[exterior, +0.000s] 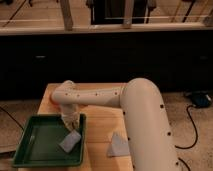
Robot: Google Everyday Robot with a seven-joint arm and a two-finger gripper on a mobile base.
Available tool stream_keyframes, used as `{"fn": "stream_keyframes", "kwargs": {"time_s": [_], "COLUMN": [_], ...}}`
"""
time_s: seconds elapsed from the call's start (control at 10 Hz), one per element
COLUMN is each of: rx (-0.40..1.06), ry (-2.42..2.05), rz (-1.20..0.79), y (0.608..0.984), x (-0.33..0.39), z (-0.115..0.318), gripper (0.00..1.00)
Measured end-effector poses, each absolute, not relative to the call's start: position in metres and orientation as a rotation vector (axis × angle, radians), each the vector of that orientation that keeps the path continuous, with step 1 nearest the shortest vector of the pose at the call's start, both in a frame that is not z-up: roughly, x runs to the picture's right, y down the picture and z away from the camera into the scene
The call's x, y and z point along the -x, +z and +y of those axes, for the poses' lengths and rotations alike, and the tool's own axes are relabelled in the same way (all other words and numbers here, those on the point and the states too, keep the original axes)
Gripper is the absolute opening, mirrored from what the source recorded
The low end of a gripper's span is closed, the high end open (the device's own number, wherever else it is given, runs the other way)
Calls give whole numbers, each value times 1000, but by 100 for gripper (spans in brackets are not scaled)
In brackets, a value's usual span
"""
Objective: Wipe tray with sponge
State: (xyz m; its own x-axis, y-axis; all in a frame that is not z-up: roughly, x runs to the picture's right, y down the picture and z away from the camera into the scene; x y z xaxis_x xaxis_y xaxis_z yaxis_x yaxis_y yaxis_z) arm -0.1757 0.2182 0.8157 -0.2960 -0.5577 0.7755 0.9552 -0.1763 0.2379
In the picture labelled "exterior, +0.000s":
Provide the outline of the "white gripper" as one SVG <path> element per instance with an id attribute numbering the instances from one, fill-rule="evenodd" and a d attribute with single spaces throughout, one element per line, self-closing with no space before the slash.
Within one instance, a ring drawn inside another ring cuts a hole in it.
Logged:
<path id="1" fill-rule="evenodd" d="M 61 117 L 69 131 L 73 131 L 79 127 L 79 112 L 77 110 L 63 110 Z"/>

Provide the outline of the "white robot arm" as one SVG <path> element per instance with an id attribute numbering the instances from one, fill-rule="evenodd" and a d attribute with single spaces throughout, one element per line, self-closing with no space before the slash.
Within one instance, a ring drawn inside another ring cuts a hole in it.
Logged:
<path id="1" fill-rule="evenodd" d="M 152 81 L 135 78 L 122 86 L 76 89 L 67 80 L 51 100 L 65 114 L 77 104 L 121 108 L 134 171 L 181 171 L 164 101 Z"/>

